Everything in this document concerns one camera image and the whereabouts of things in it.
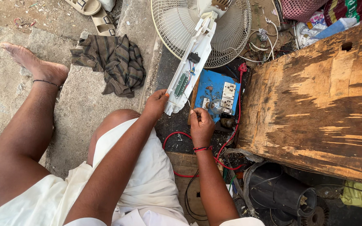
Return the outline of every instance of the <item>white plastic fan stand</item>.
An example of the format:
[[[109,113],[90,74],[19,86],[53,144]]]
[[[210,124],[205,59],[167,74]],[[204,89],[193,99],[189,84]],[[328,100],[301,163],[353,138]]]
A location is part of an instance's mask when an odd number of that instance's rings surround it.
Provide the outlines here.
[[[170,97],[166,103],[164,112],[169,116],[172,113],[178,113],[181,109],[183,109],[185,103],[188,101],[192,89],[195,86],[196,81],[199,78],[202,69],[204,68],[206,60],[212,51],[210,42],[216,29],[216,22],[214,22],[214,20],[217,18],[217,16],[217,13],[214,11],[204,13],[201,16],[199,22],[196,24],[195,30],[197,33],[191,38],[189,45],[185,50],[184,56],[178,65],[177,71],[171,80],[170,86],[167,89],[167,93],[170,95]],[[200,57],[200,61],[194,65],[187,59],[191,53],[197,53]],[[191,73],[191,76],[189,76],[190,70],[192,70],[193,67],[195,68],[195,75]],[[185,89],[181,87],[181,89],[184,89],[184,91],[180,92],[180,87],[177,86],[182,84],[183,86],[186,85],[186,82],[180,82],[181,79],[185,79],[185,76],[187,77],[186,79],[190,77],[190,81]]]

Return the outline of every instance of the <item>beige sandal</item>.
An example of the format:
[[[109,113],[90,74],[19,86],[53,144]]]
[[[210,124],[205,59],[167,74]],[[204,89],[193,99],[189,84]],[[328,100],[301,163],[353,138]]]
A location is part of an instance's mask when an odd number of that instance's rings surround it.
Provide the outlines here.
[[[96,26],[98,35],[102,36],[114,36],[115,35],[115,26],[113,21],[107,15],[104,8],[101,8],[100,11],[92,15],[92,20]]]
[[[98,0],[65,0],[73,8],[78,10],[80,13],[91,16],[96,14],[100,8],[101,3]]]

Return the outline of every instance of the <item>hand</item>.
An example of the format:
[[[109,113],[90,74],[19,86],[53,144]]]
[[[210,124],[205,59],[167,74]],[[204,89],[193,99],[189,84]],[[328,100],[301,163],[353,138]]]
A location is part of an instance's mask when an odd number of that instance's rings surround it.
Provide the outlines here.
[[[160,119],[164,112],[164,106],[168,101],[169,94],[166,93],[166,89],[161,89],[154,92],[146,101],[145,109],[142,115],[154,120],[154,124]]]
[[[191,110],[191,137],[195,148],[209,147],[214,132],[214,121],[201,107]]]

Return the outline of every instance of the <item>blue wooden board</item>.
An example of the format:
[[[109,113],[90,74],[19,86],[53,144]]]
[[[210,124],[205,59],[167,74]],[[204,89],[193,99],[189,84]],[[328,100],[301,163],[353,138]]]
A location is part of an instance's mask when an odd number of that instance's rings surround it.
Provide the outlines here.
[[[208,98],[210,101],[214,99],[222,99],[223,86],[225,82],[235,84],[236,86],[233,108],[232,108],[233,110],[232,113],[233,115],[235,115],[235,109],[238,101],[238,94],[240,92],[240,84],[231,77],[205,69],[202,70],[199,76],[199,84],[195,100],[195,108],[202,107],[204,98]],[[210,109],[208,112],[212,116],[214,122],[220,120],[219,115],[215,115]]]

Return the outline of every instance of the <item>foot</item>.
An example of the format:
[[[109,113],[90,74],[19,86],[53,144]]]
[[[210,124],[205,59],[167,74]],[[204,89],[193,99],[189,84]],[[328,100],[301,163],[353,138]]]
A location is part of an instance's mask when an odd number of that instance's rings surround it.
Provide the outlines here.
[[[68,77],[67,66],[40,60],[32,51],[21,45],[1,42],[0,47],[9,54],[13,61],[29,70],[35,80],[44,80],[60,86]]]

